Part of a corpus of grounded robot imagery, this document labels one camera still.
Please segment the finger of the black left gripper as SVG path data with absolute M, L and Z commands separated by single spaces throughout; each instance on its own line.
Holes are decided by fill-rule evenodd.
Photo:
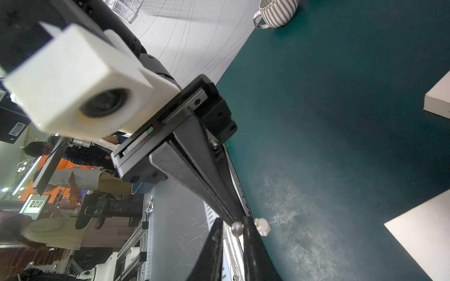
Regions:
M 205 201 L 228 225 L 234 223 L 232 214 L 219 199 L 217 193 L 213 191 L 212 186 L 206 182 L 189 162 L 189 158 L 184 156 L 175 145 L 164 142 L 150 153 L 149 161 L 152 166 Z
M 196 116 L 188 117 L 173 131 L 176 142 L 200 177 L 200 187 L 192 190 L 229 225 L 246 216 L 232 186 L 222 176 L 206 131 Z

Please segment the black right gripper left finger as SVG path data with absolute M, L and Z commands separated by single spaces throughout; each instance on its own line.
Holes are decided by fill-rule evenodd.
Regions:
M 216 218 L 187 281 L 221 281 L 223 271 L 223 220 Z

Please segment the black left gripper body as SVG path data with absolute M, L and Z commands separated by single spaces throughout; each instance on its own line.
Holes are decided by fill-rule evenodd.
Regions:
M 196 117 L 220 144 L 237 131 L 232 113 L 215 84 L 201 74 L 171 99 L 151 119 L 125 140 L 111 155 L 123 182 L 157 184 L 164 174 L 149 160 L 150 154 L 187 118 Z

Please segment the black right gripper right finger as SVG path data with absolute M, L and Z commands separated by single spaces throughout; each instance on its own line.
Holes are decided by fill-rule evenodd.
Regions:
M 244 274 L 246 281 L 282 281 L 281 276 L 275 269 L 274 264 L 264 246 L 262 236 L 255 228 L 249 228 L 249 223 L 253 222 L 252 217 L 245 217 L 243 223 L 244 230 Z

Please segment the cream drawer jewelry box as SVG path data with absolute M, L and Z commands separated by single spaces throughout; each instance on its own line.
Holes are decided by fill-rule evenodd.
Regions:
M 450 71 L 426 93 L 423 110 L 450 119 Z

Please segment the pearl drop earring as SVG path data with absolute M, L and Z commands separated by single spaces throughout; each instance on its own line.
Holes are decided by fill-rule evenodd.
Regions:
M 262 237 L 267 237 L 271 232 L 271 225 L 268 220 L 264 218 L 255 218 L 253 222 L 249 223 L 249 228 L 255 228 Z M 231 232 L 234 237 L 240 237 L 244 234 L 246 226 L 241 221 L 236 221 L 231 225 Z

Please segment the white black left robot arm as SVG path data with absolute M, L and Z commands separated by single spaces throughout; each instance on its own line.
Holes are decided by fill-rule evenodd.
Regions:
M 1 69 L 39 130 L 88 141 L 127 133 L 111 155 L 122 181 L 170 178 L 228 224 L 244 220 L 224 147 L 237 126 L 205 75 L 180 88 L 73 1 L 2 1 Z

